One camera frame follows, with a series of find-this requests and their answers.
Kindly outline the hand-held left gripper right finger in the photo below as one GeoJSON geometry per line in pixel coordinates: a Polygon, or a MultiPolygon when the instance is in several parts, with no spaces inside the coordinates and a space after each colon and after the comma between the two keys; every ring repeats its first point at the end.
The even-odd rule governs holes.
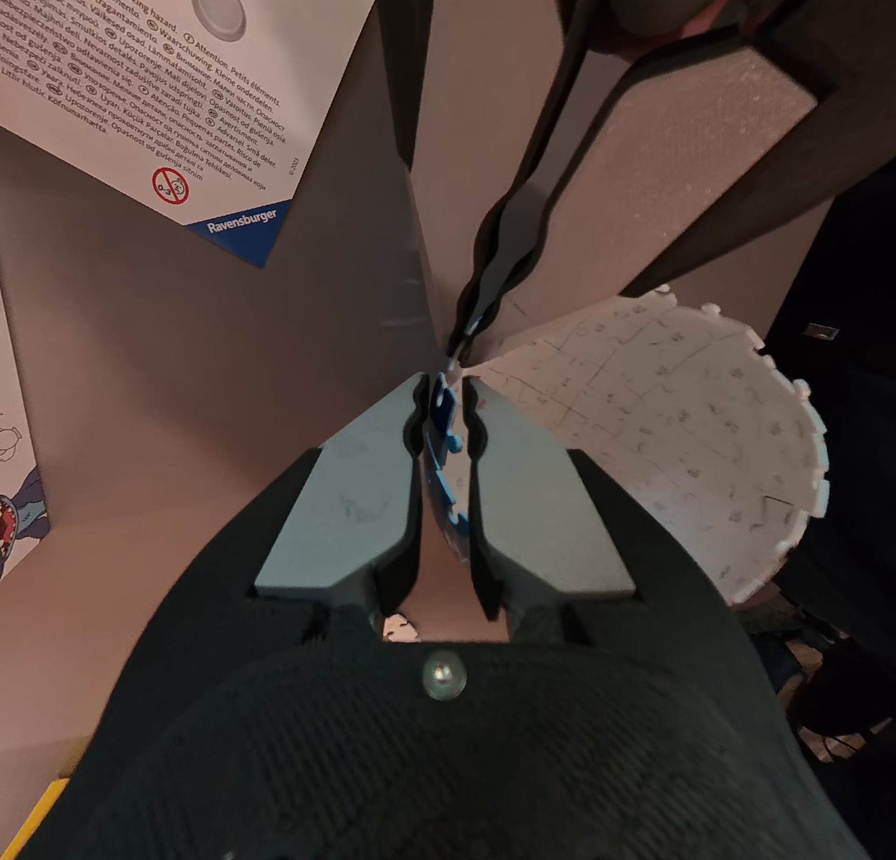
{"type": "Polygon", "coordinates": [[[632,598],[633,578],[561,441],[477,377],[463,379],[462,399],[469,568],[487,619],[632,598]]]}

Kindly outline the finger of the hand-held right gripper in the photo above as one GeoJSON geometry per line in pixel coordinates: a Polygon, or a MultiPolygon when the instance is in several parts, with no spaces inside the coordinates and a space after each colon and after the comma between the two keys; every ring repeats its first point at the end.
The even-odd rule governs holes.
{"type": "Polygon", "coordinates": [[[479,279],[476,236],[511,190],[564,48],[557,0],[434,0],[409,185],[446,356],[479,279]]]}
{"type": "Polygon", "coordinates": [[[488,361],[621,294],[819,92],[740,35],[689,39],[633,64],[588,126],[550,138],[510,194],[459,361],[488,361]]]}

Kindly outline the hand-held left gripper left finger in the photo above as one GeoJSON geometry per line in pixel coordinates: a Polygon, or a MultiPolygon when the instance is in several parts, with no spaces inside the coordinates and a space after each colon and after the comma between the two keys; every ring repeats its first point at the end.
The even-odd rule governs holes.
{"type": "Polygon", "coordinates": [[[397,612],[420,567],[428,400],[417,373],[321,445],[255,579],[260,597],[397,612]]]}

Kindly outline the blue puzzle ball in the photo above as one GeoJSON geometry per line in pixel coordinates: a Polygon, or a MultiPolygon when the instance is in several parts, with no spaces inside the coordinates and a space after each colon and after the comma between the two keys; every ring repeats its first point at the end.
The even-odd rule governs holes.
{"type": "Polygon", "coordinates": [[[752,328],[667,285],[435,380],[459,438],[464,375],[584,451],[687,550],[729,606],[764,589],[826,512],[825,425],[752,328]]]}

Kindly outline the cardboard puzzle box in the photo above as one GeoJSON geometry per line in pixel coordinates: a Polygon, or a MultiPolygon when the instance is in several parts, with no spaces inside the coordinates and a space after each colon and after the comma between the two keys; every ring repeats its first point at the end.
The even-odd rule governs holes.
{"type": "Polygon", "coordinates": [[[1,576],[50,531],[14,341],[1,305],[1,576]]]}

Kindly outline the white instruction sheet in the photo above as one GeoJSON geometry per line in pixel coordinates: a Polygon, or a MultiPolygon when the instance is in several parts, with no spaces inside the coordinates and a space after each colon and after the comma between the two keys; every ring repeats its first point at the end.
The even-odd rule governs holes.
{"type": "Polygon", "coordinates": [[[264,268],[374,0],[1,0],[2,126],[264,268]]]}

